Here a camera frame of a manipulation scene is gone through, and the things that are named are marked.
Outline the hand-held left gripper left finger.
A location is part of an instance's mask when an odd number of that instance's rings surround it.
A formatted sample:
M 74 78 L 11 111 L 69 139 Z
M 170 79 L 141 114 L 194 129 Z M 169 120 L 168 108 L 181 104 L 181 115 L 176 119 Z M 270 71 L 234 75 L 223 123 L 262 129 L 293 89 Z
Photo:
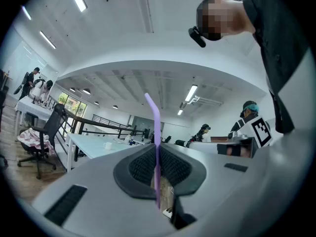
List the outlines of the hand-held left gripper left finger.
M 129 196 L 116 183 L 115 166 L 124 158 L 154 152 L 132 147 L 90 159 L 46 187 L 32 207 L 55 227 L 56 236 L 165 237 L 176 232 L 154 199 Z

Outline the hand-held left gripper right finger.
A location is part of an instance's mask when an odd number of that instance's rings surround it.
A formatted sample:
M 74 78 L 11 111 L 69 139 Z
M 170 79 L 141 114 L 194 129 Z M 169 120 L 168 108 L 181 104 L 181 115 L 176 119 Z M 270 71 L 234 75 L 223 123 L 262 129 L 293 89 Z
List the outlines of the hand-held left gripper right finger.
M 194 194 L 179 197 L 195 221 L 167 231 L 168 237 L 259 236 L 287 211 L 310 170 L 308 131 L 284 135 L 253 158 L 170 148 L 203 164 L 206 178 Z

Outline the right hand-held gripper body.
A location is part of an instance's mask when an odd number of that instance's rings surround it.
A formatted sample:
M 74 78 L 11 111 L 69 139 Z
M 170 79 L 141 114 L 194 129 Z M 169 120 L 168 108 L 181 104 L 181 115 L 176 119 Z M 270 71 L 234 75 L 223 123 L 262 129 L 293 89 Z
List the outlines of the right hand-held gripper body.
M 268 124 L 258 116 L 228 134 L 226 143 L 217 144 L 220 155 L 253 158 L 256 151 L 273 140 Z

